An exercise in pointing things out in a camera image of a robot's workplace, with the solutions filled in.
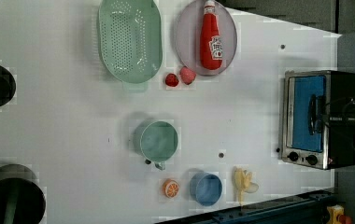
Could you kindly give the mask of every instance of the floor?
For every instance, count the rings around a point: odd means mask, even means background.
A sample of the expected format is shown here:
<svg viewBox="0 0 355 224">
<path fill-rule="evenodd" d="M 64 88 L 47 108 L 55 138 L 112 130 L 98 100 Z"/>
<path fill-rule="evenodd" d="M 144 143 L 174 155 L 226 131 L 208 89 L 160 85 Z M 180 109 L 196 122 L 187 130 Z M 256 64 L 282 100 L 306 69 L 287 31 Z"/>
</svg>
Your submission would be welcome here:
<svg viewBox="0 0 355 224">
<path fill-rule="evenodd" d="M 219 0 L 225 7 L 303 24 L 341 35 L 355 33 L 355 0 Z M 336 17 L 336 4 L 339 13 Z"/>
</svg>

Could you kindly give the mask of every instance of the oven handle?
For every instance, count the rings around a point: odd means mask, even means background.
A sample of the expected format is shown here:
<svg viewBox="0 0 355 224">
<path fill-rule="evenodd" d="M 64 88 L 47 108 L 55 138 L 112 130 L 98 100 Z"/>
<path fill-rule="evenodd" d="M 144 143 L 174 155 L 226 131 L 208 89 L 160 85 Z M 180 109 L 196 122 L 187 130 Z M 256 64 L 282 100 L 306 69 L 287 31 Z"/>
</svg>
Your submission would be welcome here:
<svg viewBox="0 0 355 224">
<path fill-rule="evenodd" d="M 315 126 L 317 121 L 317 96 L 312 94 L 308 107 L 308 130 L 311 135 L 315 134 Z"/>
</svg>

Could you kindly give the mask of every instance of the pot handle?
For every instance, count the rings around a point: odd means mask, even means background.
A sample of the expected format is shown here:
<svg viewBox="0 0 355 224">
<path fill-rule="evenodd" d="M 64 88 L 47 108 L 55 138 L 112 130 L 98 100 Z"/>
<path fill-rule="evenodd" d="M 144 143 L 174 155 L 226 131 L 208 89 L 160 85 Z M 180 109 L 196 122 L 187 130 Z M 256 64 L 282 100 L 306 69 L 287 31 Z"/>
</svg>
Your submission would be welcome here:
<svg viewBox="0 0 355 224">
<path fill-rule="evenodd" d="M 154 162 L 155 164 L 155 167 L 157 167 L 157 169 L 159 170 L 164 170 L 165 169 L 165 162 L 162 161 L 162 162 Z"/>
</svg>

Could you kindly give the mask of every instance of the toy fruit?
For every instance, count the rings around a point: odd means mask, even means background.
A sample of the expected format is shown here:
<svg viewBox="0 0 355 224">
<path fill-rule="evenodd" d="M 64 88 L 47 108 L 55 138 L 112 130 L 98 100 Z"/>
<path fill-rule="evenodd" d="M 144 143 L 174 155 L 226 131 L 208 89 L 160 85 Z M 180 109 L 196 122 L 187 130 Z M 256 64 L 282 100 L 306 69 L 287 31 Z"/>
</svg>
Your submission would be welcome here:
<svg viewBox="0 0 355 224">
<path fill-rule="evenodd" d="M 251 178 L 252 172 L 247 173 L 247 171 L 244 171 L 242 168 L 236 168 L 234 182 L 238 201 L 241 205 L 243 205 L 244 202 L 244 192 L 254 193 L 259 189 L 257 184 L 251 183 Z"/>
<path fill-rule="evenodd" d="M 165 84 L 169 87 L 176 87 L 178 85 L 177 75 L 170 73 L 168 76 L 166 76 Z"/>
<path fill-rule="evenodd" d="M 188 67 L 183 67 L 180 70 L 180 76 L 181 76 L 182 81 L 186 85 L 190 85 L 194 82 L 197 75 L 192 70 L 190 70 Z"/>
<path fill-rule="evenodd" d="M 178 195 L 178 182 L 173 179 L 167 179 L 163 182 L 163 193 L 168 198 L 173 198 Z"/>
</svg>

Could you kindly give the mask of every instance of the ketchup label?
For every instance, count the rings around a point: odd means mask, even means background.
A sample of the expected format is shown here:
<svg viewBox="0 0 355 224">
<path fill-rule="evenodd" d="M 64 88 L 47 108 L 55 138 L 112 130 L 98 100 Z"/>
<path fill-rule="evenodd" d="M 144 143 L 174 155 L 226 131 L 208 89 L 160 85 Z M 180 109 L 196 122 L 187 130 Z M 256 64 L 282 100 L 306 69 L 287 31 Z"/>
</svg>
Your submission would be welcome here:
<svg viewBox="0 0 355 224">
<path fill-rule="evenodd" d="M 223 59 L 223 48 L 221 45 L 221 40 L 219 35 L 212 37 L 212 40 L 209 41 L 210 52 L 212 53 L 213 60 L 222 60 Z"/>
</svg>

